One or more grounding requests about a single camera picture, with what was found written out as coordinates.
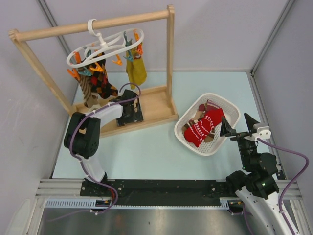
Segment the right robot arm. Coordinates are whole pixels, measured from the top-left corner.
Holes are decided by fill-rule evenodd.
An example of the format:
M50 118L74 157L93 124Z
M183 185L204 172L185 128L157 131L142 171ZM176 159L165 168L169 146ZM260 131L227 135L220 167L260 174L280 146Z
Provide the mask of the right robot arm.
M259 153L257 141L271 137L270 127L244 114L248 131L237 132L222 118L220 135L238 145L243 170L226 178L225 190L238 196L259 226L262 235L297 235L299 231L286 212L281 193L274 179L278 172L277 158L271 153Z

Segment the teal clothes peg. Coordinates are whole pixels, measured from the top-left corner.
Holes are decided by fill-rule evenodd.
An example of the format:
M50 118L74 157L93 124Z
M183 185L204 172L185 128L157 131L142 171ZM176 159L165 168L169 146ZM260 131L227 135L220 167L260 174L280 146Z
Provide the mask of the teal clothes peg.
M77 71L82 76L92 76L93 75L93 71L90 69L90 65L79 67L77 69Z

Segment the red patterned sock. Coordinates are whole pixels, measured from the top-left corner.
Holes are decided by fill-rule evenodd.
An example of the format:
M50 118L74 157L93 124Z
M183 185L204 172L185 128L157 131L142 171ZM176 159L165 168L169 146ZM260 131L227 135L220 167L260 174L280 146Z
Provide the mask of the red patterned sock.
M221 123L222 116L224 116L222 108L208 111L199 122L184 132L184 138L199 147L212 130Z

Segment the white plastic clip hanger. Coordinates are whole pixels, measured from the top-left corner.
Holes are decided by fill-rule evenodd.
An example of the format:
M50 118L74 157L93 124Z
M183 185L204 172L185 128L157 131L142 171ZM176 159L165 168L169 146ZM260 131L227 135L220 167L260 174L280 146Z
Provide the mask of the white plastic clip hanger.
M67 65L73 69L90 65L90 64L97 62L99 60L107 59L109 57L124 53L126 51L131 51L138 44L143 42L144 32L140 28L130 28L130 29L124 30L127 33L129 33L129 32L133 32L136 29L137 33L139 34L139 37L140 37L138 42L134 42L132 45L126 47L125 46L125 40L123 37L124 31L115 33L113 35L110 35L110 36L104 38L104 37L102 37L102 34L100 31L95 30L93 28L93 22L94 21L96 21L96 19L88 20L87 27L88 27L89 34L91 36L97 38L97 40L93 43L86 44L84 46L81 46L81 47L75 49L74 51L72 51L68 55L68 57L66 59ZM77 52L83 52L84 53L84 60L82 62L75 60L75 63L73 63L72 59L75 58L75 54Z

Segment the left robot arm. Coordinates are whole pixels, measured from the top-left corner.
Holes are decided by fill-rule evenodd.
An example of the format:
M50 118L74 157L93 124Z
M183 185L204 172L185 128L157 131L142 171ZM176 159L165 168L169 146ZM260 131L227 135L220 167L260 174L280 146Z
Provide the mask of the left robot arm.
M93 181L91 190L96 195L104 195L108 190L108 183L104 181L106 172L97 156L100 130L113 120L120 125L142 121L139 96L131 90L125 90L121 96L110 100L101 108L86 114L75 112L71 116L64 147L80 162L86 178Z

